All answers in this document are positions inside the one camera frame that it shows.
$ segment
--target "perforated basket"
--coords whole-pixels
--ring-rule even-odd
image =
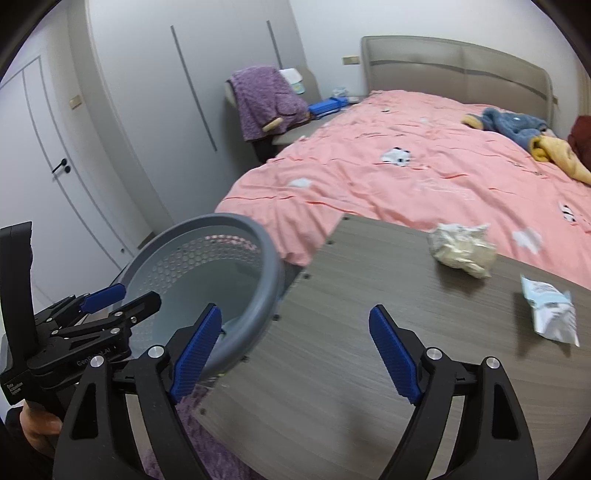
[[[202,378],[227,371],[255,345],[275,312],[284,284],[281,259],[265,230],[241,215],[204,215],[181,223],[146,245],[118,281],[124,302],[151,290],[160,311],[134,326],[133,356],[165,345],[192,325],[208,303],[222,311],[223,332]]]

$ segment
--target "crumpled plastic bag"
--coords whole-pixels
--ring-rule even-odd
[[[580,346],[570,292],[560,293],[549,283],[521,276],[523,295],[532,308],[534,331],[544,338]]]
[[[440,223],[429,233],[429,251],[448,267],[461,268],[476,278],[490,277],[490,268],[496,260],[496,246],[486,240],[489,226]]]

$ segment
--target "purple blanket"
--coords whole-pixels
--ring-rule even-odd
[[[184,397],[177,405],[177,413],[193,448],[213,480],[265,480],[261,475],[242,463],[238,457],[214,439],[193,416],[193,412],[207,394],[207,389],[195,386],[193,393]],[[145,472],[158,480],[164,480],[154,452],[148,452],[143,459]]]
[[[267,135],[284,134],[288,127],[306,122],[308,104],[299,98],[275,67],[249,67],[232,74],[242,135],[252,141]],[[276,118],[283,123],[265,133],[262,127]]]

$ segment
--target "wall outlet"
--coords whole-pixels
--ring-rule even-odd
[[[350,57],[343,57],[343,65],[359,65],[361,63],[361,60],[359,59],[359,56],[357,55],[353,55]]]
[[[74,108],[78,108],[82,105],[82,97],[80,95],[76,95],[72,100],[70,100],[70,108],[73,110]]]

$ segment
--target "human hand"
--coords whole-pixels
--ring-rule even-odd
[[[53,457],[55,449],[48,440],[48,436],[59,435],[61,420],[53,413],[31,408],[25,402],[20,415],[22,432],[27,441],[38,452]]]

